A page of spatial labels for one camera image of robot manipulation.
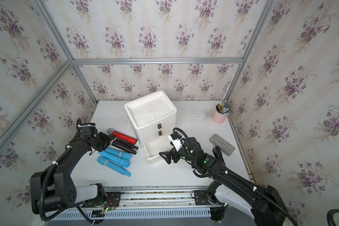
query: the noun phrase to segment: red sparkly microphone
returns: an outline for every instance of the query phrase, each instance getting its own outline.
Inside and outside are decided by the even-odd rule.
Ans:
[[[113,128],[110,128],[108,130],[108,134],[109,135],[112,135],[114,137],[117,137],[117,138],[120,138],[128,143],[131,143],[131,144],[136,144],[137,143],[137,139],[135,138],[132,138],[130,136],[127,136],[127,135],[124,135],[123,133],[120,133],[118,131],[115,131]]]

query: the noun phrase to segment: pink pen holder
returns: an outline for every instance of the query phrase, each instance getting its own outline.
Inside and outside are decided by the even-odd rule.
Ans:
[[[212,116],[212,120],[217,124],[221,124],[221,123],[223,123],[223,121],[225,121],[225,119],[227,118],[227,115],[228,115],[228,113],[221,114],[221,113],[218,113],[218,111],[216,111],[216,109],[215,109],[213,116]]]

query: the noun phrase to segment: metal bar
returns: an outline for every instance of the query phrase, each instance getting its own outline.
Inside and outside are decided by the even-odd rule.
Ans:
[[[41,88],[39,93],[29,102],[26,108],[19,114],[19,116],[10,124],[5,132],[0,137],[0,154],[4,147],[10,142],[19,130],[23,127],[28,117],[37,109],[43,102],[47,94],[51,91],[53,86],[65,75],[71,66],[70,60],[67,60]]]
[[[60,35],[59,29],[56,26],[52,16],[49,13],[47,6],[44,3],[44,0],[32,0],[31,1],[36,11],[39,13],[42,22],[44,23],[45,27],[47,28],[49,34],[53,37],[56,44],[59,46],[59,49],[64,54],[66,60],[72,60],[73,56],[65,43],[65,40]]]
[[[206,190],[208,186],[177,186],[177,187],[104,187],[105,192],[122,192],[122,193],[137,193],[137,192],[192,192],[194,190]]]
[[[88,95],[90,102],[93,105],[97,104],[97,98],[95,97],[93,90],[90,88],[89,83],[83,74],[83,72],[80,70],[79,66],[72,66],[73,73],[75,74],[76,78],[78,79],[79,83],[82,85],[84,91]]]
[[[276,0],[267,0],[262,13],[260,15],[260,18],[256,24],[256,27],[253,31],[253,36],[251,37],[249,43],[247,44],[245,53],[244,53],[244,57],[243,57],[243,62],[240,65],[240,67],[237,69],[236,74],[234,76],[234,79],[232,80],[231,84],[230,84],[230,88],[228,89],[227,93],[226,93],[226,100],[229,100],[232,93],[235,91],[236,85],[241,77],[241,73],[244,70],[245,66],[247,66],[250,57],[253,53],[253,51],[255,50],[256,44],[260,39],[260,36],[262,34],[262,31],[265,29],[266,24],[269,20],[269,17],[271,16],[272,10],[274,8],[274,5],[276,3]]]
[[[102,64],[240,64],[241,57],[199,57],[199,58],[107,58],[74,59],[74,65]]]

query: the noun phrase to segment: drawer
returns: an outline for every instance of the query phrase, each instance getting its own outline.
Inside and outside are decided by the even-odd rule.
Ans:
[[[154,124],[142,131],[135,131],[137,137],[145,138],[152,134],[157,134],[159,131],[162,131],[162,134],[171,131],[176,126],[176,115],[173,115],[165,120],[158,122],[158,124]]]

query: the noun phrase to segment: ventilation grille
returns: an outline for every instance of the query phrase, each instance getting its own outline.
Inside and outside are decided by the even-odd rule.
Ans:
[[[180,217],[210,217],[210,208],[167,208],[167,209],[119,209],[105,213],[105,217],[90,217],[92,210],[83,210],[90,219],[148,219],[148,218],[180,218]],[[68,210],[60,213],[54,220],[84,219],[78,210]]]

